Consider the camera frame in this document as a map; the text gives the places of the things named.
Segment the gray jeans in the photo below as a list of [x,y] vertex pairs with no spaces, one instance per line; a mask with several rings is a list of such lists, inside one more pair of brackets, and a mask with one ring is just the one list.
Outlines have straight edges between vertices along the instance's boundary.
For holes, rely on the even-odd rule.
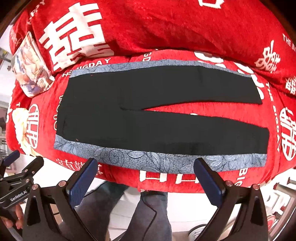
[[[105,241],[110,213],[127,188],[128,186],[122,184],[105,182],[86,195],[75,209],[98,241]],[[167,193],[142,192],[128,229],[120,241],[171,241],[172,230],[167,217],[167,205]],[[75,241],[65,223],[61,223],[59,227],[63,236]]]

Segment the floor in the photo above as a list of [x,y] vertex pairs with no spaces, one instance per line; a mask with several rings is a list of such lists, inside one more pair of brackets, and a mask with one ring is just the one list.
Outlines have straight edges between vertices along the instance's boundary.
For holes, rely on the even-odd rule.
[[[16,167],[20,172],[34,158],[21,155],[16,161]],[[61,180],[67,180],[73,171],[66,169],[48,159],[44,160],[44,167],[34,176],[34,183],[41,187],[54,186]],[[281,212],[280,208],[287,204],[289,197],[286,194],[273,190],[275,183],[286,185],[288,178],[296,180],[296,170],[290,169],[278,175],[273,181],[261,188],[261,192],[267,207],[268,214],[275,211]],[[91,189],[98,187],[103,180],[95,178],[90,186]],[[120,199],[110,216],[109,232],[111,239],[123,233],[131,220],[140,193],[135,188],[129,188]],[[173,236],[176,241],[188,241],[188,231],[200,224],[206,224],[216,210],[205,194],[168,194],[168,218],[172,226]],[[239,205],[236,205],[230,219],[235,218]]]

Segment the gray floral fabric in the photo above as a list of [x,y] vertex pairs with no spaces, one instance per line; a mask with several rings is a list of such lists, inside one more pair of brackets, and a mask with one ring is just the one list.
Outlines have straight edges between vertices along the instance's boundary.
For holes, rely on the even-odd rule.
[[82,158],[95,158],[99,163],[157,173],[193,174],[193,163],[202,157],[217,172],[234,171],[249,167],[263,167],[267,154],[240,154],[190,156],[138,150],[106,148],[55,137],[54,148]]
[[226,72],[230,72],[233,74],[241,75],[247,78],[251,78],[250,75],[241,74],[237,71],[233,71],[230,69],[226,69],[220,66],[216,66],[213,64],[201,63],[198,61],[185,61],[185,60],[175,60],[175,59],[164,59],[157,61],[142,61],[142,62],[128,62],[122,64],[106,64],[99,65],[85,69],[76,69],[73,70],[70,78],[83,75],[83,74],[93,74],[93,73],[103,73],[103,72],[117,72],[117,71],[126,71],[131,69],[142,69],[142,68],[150,68],[156,66],[203,66],[205,68],[210,69],[219,69]]

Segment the human hand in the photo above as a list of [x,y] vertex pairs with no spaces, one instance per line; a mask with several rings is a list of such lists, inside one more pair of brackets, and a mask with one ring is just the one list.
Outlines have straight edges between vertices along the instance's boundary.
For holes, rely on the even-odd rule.
[[[15,225],[17,229],[22,229],[24,224],[24,213],[22,212],[21,206],[18,204],[15,206],[15,214],[17,215],[18,220]],[[13,227],[13,222],[5,217],[0,217],[4,225],[9,229]]]

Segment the blue gripper pad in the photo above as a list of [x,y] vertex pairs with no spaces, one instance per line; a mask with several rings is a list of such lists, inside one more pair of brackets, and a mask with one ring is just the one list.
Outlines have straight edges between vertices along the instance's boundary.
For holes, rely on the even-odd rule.
[[90,158],[80,171],[75,172],[70,177],[70,179],[74,175],[76,177],[73,183],[69,182],[69,185],[67,186],[68,200],[72,208],[81,203],[97,172],[98,162],[96,159]]
[[210,203],[216,207],[220,207],[223,201],[223,186],[216,183],[214,173],[206,162],[200,158],[196,159],[193,164],[194,173],[199,180],[205,194],[207,195]]
[[18,150],[16,150],[13,153],[11,153],[8,157],[4,158],[3,165],[6,166],[6,167],[10,166],[19,157],[20,157],[20,152]]

